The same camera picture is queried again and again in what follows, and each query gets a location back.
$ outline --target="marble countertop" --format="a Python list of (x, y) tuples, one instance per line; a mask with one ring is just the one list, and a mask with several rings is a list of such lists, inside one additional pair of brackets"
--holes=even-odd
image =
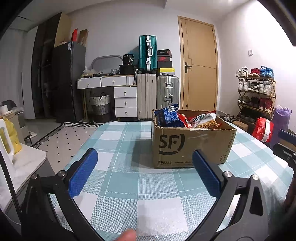
[[(22, 145), (22, 150), (14, 155), (13, 164), (16, 169), (16, 176), (12, 180), (15, 192), (17, 193), (30, 176), (45, 162), (46, 152)], [(5, 211), (12, 197), (8, 187), (0, 187), (0, 207)]]

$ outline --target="green suitcase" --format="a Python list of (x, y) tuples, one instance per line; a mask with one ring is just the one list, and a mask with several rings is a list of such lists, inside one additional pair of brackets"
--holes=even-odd
[(157, 72), (156, 36), (141, 35), (139, 40), (138, 74)]

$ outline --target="purple bag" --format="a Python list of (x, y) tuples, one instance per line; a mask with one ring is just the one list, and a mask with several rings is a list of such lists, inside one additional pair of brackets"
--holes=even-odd
[(274, 116), (272, 118), (274, 130), (269, 143), (271, 149), (280, 140), (278, 136), (279, 130), (287, 131), (291, 113), (292, 110), (289, 110), (289, 108), (282, 108), (279, 105), (277, 106), (277, 108), (274, 109)]

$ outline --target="door lock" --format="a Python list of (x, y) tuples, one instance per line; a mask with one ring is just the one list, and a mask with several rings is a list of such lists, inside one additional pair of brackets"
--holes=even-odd
[(185, 73), (187, 73), (187, 68), (192, 68), (191, 65), (187, 65), (187, 62), (185, 62)]

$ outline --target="beige suitcase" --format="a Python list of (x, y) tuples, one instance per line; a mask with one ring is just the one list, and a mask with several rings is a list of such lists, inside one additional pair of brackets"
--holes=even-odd
[(138, 119), (151, 119), (153, 109), (156, 109), (156, 74), (138, 74)]

